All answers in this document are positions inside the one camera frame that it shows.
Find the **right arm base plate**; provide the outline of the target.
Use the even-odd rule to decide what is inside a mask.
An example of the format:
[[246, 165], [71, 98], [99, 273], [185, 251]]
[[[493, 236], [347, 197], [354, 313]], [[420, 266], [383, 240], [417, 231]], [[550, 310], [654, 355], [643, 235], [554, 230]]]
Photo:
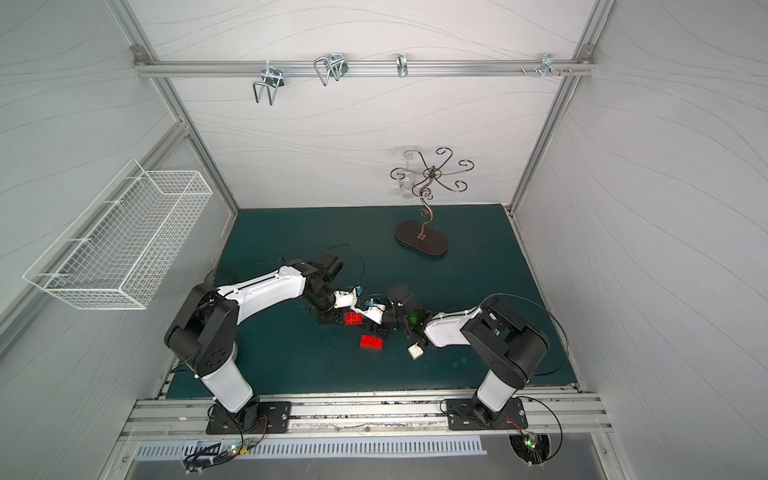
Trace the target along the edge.
[[448, 428], [452, 431], [484, 431], [528, 428], [528, 421], [520, 398], [511, 397], [498, 412], [490, 410], [479, 399], [445, 399], [440, 403]]

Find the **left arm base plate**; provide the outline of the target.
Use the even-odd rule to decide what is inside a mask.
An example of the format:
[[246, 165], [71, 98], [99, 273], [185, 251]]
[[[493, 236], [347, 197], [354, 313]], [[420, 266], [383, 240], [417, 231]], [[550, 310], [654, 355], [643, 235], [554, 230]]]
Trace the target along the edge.
[[232, 413], [216, 402], [208, 409], [205, 433], [208, 435], [283, 434], [288, 430], [291, 410], [291, 402], [251, 401], [241, 411]]

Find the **red lego brick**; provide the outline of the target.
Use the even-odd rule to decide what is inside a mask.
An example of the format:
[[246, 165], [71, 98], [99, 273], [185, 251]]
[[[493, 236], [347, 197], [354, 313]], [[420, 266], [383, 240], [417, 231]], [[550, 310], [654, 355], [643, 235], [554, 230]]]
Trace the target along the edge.
[[384, 340], [374, 335], [364, 334], [360, 337], [359, 346], [361, 349], [381, 351]]
[[347, 312], [344, 314], [345, 326], [356, 326], [363, 323], [363, 315], [357, 312]]

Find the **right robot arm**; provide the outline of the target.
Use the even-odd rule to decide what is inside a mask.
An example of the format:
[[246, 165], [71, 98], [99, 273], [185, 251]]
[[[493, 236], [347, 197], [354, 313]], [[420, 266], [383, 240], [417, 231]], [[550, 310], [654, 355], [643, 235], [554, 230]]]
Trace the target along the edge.
[[547, 335], [493, 294], [479, 305], [452, 313], [432, 313], [406, 285], [384, 296], [366, 296], [363, 288], [339, 291], [335, 306], [372, 324], [374, 337], [403, 332], [414, 360], [429, 348], [470, 346], [488, 367], [473, 397], [473, 408], [496, 416], [523, 389], [550, 348]]

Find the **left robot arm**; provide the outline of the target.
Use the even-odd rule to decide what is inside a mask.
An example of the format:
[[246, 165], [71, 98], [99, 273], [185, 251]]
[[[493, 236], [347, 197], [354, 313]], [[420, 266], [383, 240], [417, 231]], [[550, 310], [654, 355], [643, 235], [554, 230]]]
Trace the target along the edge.
[[228, 413], [248, 410], [255, 399], [236, 365], [241, 323], [279, 303], [304, 298], [333, 320], [357, 303], [361, 287], [334, 290], [330, 283], [343, 266], [328, 251], [317, 261], [290, 261], [244, 282], [193, 287], [164, 335], [164, 344], [186, 365]]

